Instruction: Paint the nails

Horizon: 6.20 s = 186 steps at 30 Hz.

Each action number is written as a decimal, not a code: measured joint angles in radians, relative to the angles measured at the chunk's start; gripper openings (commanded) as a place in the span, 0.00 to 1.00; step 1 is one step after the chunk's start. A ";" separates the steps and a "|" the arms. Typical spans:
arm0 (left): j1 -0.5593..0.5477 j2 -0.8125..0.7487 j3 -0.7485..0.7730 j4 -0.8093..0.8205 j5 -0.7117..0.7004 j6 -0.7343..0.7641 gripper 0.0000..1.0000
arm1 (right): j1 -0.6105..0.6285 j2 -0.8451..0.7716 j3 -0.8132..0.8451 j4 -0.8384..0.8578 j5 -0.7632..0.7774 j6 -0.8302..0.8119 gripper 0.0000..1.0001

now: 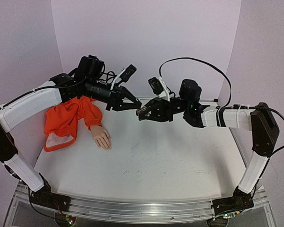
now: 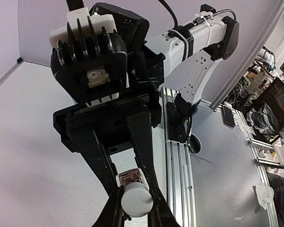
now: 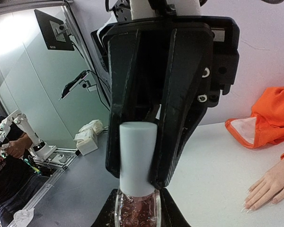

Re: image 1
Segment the nail polish bottle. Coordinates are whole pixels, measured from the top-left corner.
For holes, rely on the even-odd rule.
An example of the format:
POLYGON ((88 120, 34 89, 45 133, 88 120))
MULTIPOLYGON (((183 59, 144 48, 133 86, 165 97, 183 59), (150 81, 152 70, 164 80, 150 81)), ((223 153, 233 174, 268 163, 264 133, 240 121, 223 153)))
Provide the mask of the nail polish bottle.
POLYGON ((146 111, 147 111, 147 107, 144 106, 144 107, 136 110, 136 115, 137 116, 143 116, 143 115, 146 114, 146 111))

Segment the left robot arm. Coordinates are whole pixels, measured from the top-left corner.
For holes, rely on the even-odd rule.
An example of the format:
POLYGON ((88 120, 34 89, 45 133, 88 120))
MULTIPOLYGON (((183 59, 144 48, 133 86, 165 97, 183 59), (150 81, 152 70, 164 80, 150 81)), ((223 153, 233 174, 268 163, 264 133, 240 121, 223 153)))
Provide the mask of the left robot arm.
POLYGON ((35 114, 75 97, 86 96, 103 102, 108 111, 140 108, 140 100, 120 85, 128 81, 136 68, 130 65, 121 70, 111 84, 100 80, 104 71, 105 63, 98 57, 83 56, 78 67, 69 74, 54 76, 41 86, 0 105, 0 162, 36 192, 35 197, 43 206, 49 207, 54 203, 51 188, 18 151, 9 133, 35 114))

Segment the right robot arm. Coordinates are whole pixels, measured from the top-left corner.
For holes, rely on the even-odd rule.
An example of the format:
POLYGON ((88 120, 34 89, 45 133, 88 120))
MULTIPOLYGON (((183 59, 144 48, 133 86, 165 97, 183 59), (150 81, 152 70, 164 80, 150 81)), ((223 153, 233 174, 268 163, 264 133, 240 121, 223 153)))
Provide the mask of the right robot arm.
POLYGON ((161 78, 149 79, 156 98, 136 111, 140 121, 171 122, 173 116, 183 113, 184 120, 195 128, 237 128, 252 133, 252 156, 238 185, 238 190, 251 193, 260 179, 269 158, 273 155, 279 137, 279 127, 266 103, 244 106, 217 107, 200 103, 202 89, 191 79, 182 81, 179 96, 163 95, 166 88, 161 78))

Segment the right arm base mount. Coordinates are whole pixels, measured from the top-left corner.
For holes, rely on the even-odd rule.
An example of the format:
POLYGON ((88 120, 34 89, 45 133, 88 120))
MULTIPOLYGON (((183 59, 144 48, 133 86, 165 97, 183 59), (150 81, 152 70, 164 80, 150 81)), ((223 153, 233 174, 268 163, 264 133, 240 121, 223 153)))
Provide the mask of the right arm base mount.
POLYGON ((224 215, 237 211, 244 211, 254 206, 251 193, 245 193, 237 186, 231 197, 225 197, 213 200, 211 208, 214 215, 224 215))

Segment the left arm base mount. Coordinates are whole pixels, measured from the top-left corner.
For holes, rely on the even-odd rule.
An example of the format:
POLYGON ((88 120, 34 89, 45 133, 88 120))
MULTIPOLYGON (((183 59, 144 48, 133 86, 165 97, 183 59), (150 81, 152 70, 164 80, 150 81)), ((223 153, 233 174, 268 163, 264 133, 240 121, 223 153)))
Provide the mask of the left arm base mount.
POLYGON ((67 212, 71 202, 70 196, 53 193, 48 181, 41 174, 39 175, 44 185, 40 190, 29 193, 29 201, 35 205, 55 209, 60 213, 67 212))

